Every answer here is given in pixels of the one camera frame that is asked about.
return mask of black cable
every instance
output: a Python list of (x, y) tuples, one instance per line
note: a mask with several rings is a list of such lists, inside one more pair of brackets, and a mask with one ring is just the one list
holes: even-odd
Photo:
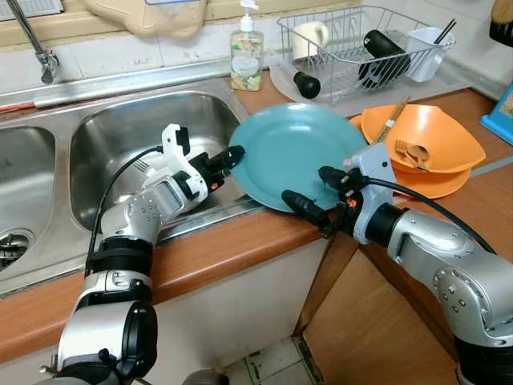
[(489, 253), (497, 254), (495, 250), (491, 248), (490, 245), (479, 235), (475, 232), (474, 229), (472, 229), (469, 225), (467, 225), (464, 221), (456, 217), (453, 213), (451, 213), (449, 210), (443, 208), (441, 205), (436, 203), (435, 201), (431, 200), (430, 198), (422, 195), (419, 192), (416, 192), (414, 190), (411, 190), (407, 187), (401, 186), (400, 184), (389, 182), (387, 180), (381, 180), (376, 178), (369, 178), (368, 176), (363, 177), (363, 183), (365, 185), (367, 184), (375, 184), (377, 186), (387, 187), (391, 188), (393, 190), (400, 191), (401, 193), (405, 193), (413, 198), (416, 198), (422, 202), (424, 202), (426, 205), (432, 207), (433, 209), (437, 210), (439, 213), (443, 214), (446, 218), (454, 222), (457, 226), (459, 226), (463, 231), (465, 231), (467, 234), (469, 234), (471, 237), (473, 237), (480, 245)]
[(89, 241), (89, 249), (87, 251), (86, 271), (85, 271), (86, 277), (91, 272), (91, 270), (87, 267), (87, 263), (89, 262), (89, 259), (91, 258), (91, 256), (93, 255), (93, 253), (95, 251), (96, 236), (98, 235), (98, 231), (99, 231), (100, 218), (102, 217), (102, 214), (103, 214), (103, 205), (105, 205), (105, 200), (107, 199), (107, 196), (108, 196), (109, 192), (111, 191), (112, 185), (118, 179), (118, 177), (123, 173), (123, 171), (125, 171), (128, 167), (131, 166), (132, 163), (134, 163), (136, 160), (142, 158), (143, 156), (149, 154), (150, 152), (164, 152), (164, 149), (162, 146), (155, 146), (155, 147), (149, 148), (147, 150), (144, 150), (141, 153), (134, 156), (133, 158), (131, 158), (128, 162), (126, 162), (123, 166), (121, 166), (118, 169), (118, 171), (115, 172), (115, 174), (109, 180), (107, 187), (105, 188), (105, 190), (103, 190), (102, 199), (100, 199), (98, 208), (96, 209), (95, 223), (93, 225), (93, 229), (91, 232), (91, 240)]

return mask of stainless steel sink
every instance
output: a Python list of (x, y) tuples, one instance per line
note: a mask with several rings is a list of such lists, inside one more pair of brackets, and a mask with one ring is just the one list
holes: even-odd
[(54, 192), (55, 142), (42, 128), (0, 131), (0, 271), (42, 234)]
[[(109, 107), (85, 118), (71, 140), (71, 207), (75, 218), (91, 230), (96, 207), (115, 171), (146, 148), (161, 142), (169, 123), (188, 128), (188, 158), (207, 152), (214, 156), (228, 147), (239, 120), (226, 103), (200, 92), (177, 92)], [(112, 186), (106, 207), (136, 192), (146, 179), (144, 169), (161, 157), (148, 154)], [(232, 178), (192, 213), (232, 203), (244, 195)]]
[[(226, 83), (214, 79), (1, 122), (0, 250), (9, 241), (17, 251), (24, 247), (21, 236), (2, 240), (5, 232), (25, 229), (31, 238), (26, 252), (0, 271), (0, 296), (83, 268), (107, 181), (128, 158), (158, 144), (169, 123), (188, 127), (189, 156), (202, 151), (212, 156), (228, 146), (247, 118)], [(119, 178), (107, 205), (140, 188), (155, 156), (145, 156)], [(228, 178), (194, 212), (167, 224), (160, 240), (260, 207)]]

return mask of faucet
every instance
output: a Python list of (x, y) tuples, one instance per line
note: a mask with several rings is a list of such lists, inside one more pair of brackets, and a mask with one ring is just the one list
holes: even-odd
[(25, 31), (26, 36), (35, 49), (35, 57), (42, 66), (41, 81), (45, 84), (52, 84), (57, 73), (57, 67), (59, 66), (57, 56), (52, 51), (48, 52), (42, 48), (41, 43), (36, 38), (34, 31), (26, 20), (25, 14), (18, 4), (18, 0), (7, 0), (7, 4), (13, 11), (16, 20), (18, 20), (22, 26), (22, 29)]

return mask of chopstick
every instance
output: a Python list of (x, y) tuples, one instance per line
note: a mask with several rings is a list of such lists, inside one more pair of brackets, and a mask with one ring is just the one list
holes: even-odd
[(443, 38), (446, 37), (446, 34), (452, 30), (452, 28), (456, 25), (456, 19), (453, 18), (449, 24), (446, 25), (446, 27), (443, 29), (443, 31), (438, 35), (438, 37), (434, 40), (433, 44), (439, 44)]
[(386, 139), (388, 136), (388, 133), (392, 129), (392, 127), (395, 124), (395, 121), (398, 119), (398, 117), (401, 115), (402, 110), (404, 110), (404, 107), (408, 104), (410, 101), (410, 96), (405, 96), (402, 98), (401, 103), (395, 106), (395, 109), (392, 111), (392, 114), (390, 115), (390, 118), (383, 124), (383, 128), (378, 133), (378, 136), (376, 136), (376, 139), (374, 143), (382, 142)]

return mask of dish soap bottle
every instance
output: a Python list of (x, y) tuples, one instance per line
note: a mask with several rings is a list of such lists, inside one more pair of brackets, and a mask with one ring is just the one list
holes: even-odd
[(240, 30), (232, 32), (232, 88), (245, 91), (259, 91), (262, 88), (262, 55), (264, 34), (254, 30), (249, 10), (258, 10), (254, 0), (241, 0), (245, 16), (240, 20)]

